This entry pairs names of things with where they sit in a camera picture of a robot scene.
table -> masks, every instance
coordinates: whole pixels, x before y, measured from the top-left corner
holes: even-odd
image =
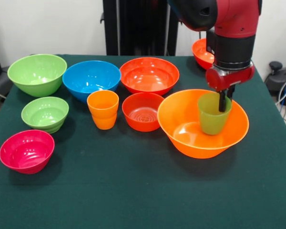
[[[133,58],[61,57],[68,66],[103,60],[118,67]],[[164,58],[180,70],[169,94],[208,88],[193,57]],[[70,112],[53,134],[48,165],[23,175],[0,162],[0,229],[286,229],[286,125],[258,73],[234,96],[248,114],[248,135],[207,160],[179,153],[161,129],[132,130],[121,111],[130,93],[120,85],[117,94],[118,119],[109,131],[98,130],[63,85],[53,95]],[[0,146],[29,129],[20,113],[33,99],[12,88],[0,111]]]

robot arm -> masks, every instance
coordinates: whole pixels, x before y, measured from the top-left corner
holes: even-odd
[[[207,31],[207,51],[215,60],[206,72],[206,80],[219,92],[219,110],[224,111],[225,91],[232,98],[235,85],[253,77],[251,58],[262,0],[168,0],[168,3],[188,28]]]

green bowl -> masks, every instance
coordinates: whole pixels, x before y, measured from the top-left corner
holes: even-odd
[[[22,110],[22,120],[33,129],[49,134],[60,129],[69,112],[66,101],[57,97],[44,97],[28,103]]]
[[[66,61],[59,56],[36,54],[13,63],[8,70],[8,77],[25,93],[44,97],[57,91],[66,69]]]

olive green cup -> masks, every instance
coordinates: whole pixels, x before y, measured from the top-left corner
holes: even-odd
[[[207,93],[198,99],[200,127],[205,134],[217,135],[223,130],[232,109],[231,100],[225,100],[225,112],[220,112],[218,93]]]
[[[28,103],[22,110],[21,118],[33,129],[55,133],[64,123],[69,105],[58,97],[43,97]]]
[[[44,97],[57,91],[66,69],[66,61],[59,56],[36,54],[13,63],[9,67],[8,77],[23,92]]]

pink bowl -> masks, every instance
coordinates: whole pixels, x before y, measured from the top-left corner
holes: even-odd
[[[41,171],[53,154],[53,137],[41,130],[19,132],[0,148],[0,160],[8,168],[24,174]]]

